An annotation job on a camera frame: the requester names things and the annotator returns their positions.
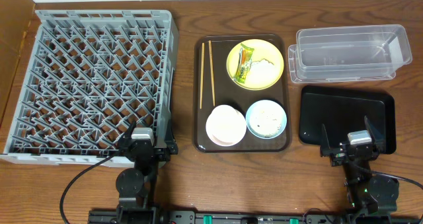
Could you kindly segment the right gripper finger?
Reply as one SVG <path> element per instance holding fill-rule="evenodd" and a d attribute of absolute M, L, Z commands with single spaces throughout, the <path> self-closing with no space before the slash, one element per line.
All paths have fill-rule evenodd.
<path fill-rule="evenodd" d="M 320 155 L 322 157 L 327 157 L 330 155 L 330 145 L 329 145 L 327 131 L 324 124 L 321 124 Z"/>
<path fill-rule="evenodd" d="M 364 123 L 366 130 L 369 132 L 372 143 L 376 147 L 377 151 L 385 151 L 385 137 L 383 134 L 381 134 L 375 126 L 371 124 L 370 119 L 367 116 L 364 116 Z"/>

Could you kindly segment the black rectangular waste tray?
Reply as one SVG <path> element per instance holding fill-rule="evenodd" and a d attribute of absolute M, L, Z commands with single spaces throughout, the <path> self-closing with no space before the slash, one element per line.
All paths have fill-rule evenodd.
<path fill-rule="evenodd" d="M 350 132 L 365 130 L 364 118 L 384 137 L 384 154 L 397 148 L 395 100 L 388 93 L 307 85 L 301 90 L 299 139 L 321 144 L 324 125 L 330 145 L 346 141 Z"/>

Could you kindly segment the light blue bowl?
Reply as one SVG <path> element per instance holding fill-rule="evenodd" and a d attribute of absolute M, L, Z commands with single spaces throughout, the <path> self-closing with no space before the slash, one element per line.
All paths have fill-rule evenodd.
<path fill-rule="evenodd" d="M 249 131 L 261 139 L 274 139 L 288 126 L 288 116 L 284 108 L 272 100 L 259 100 L 253 103 L 245 116 Z"/>

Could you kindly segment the clear plastic waste bin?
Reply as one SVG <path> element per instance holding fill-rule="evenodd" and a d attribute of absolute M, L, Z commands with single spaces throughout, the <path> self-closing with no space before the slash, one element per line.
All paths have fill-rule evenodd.
<path fill-rule="evenodd" d="M 301 29 L 288 48 L 293 83 L 339 83 L 395 78 L 412 62 L 400 24 Z"/>

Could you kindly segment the white round bowl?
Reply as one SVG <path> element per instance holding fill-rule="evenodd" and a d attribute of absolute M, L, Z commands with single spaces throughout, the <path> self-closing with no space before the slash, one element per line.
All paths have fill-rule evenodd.
<path fill-rule="evenodd" d="M 232 106 L 216 106 L 206 120 L 206 134 L 221 147 L 238 144 L 247 132 L 245 117 Z"/>

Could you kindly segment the white tissue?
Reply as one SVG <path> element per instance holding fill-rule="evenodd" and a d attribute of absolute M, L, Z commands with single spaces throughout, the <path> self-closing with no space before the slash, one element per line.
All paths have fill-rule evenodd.
<path fill-rule="evenodd" d="M 262 59 L 260 61 L 254 61 L 252 63 L 251 71 L 272 71 L 275 69 L 275 65 L 266 59 Z"/>

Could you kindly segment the green orange snack wrapper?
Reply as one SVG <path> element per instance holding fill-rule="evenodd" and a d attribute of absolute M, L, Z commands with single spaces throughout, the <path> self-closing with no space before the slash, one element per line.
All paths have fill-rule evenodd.
<path fill-rule="evenodd" d="M 250 48 L 244 44 L 241 44 L 241 49 L 239 50 L 239 61 L 233 80 L 238 83 L 245 83 L 247 74 L 250 71 L 252 64 L 252 55 L 254 48 Z"/>

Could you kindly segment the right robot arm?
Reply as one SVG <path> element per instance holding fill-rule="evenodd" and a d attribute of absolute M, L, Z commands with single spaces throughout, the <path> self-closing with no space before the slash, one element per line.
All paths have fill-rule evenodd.
<path fill-rule="evenodd" d="M 353 209 L 338 219 L 339 223 L 391 223 L 397 210 L 399 181 L 377 174 L 369 163 L 386 151 L 384 136 L 364 118 L 365 130 L 350 132 L 347 140 L 331 145 L 325 125 L 321 126 L 320 156 L 329 157 L 333 167 L 342 166 L 347 198 Z"/>

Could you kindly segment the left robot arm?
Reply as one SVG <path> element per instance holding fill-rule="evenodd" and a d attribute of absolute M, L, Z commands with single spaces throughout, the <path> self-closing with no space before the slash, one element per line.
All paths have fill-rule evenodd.
<path fill-rule="evenodd" d="M 116 222 L 123 224 L 170 223 L 169 213 L 154 204 L 153 198 L 159 166 L 169 162 L 178 153 L 178 146 L 171 130 L 170 140 L 164 147 L 157 147 L 151 128 L 139 128 L 132 122 L 118 140 L 121 153 L 134 163 L 122 171 L 116 179 L 119 204 Z"/>

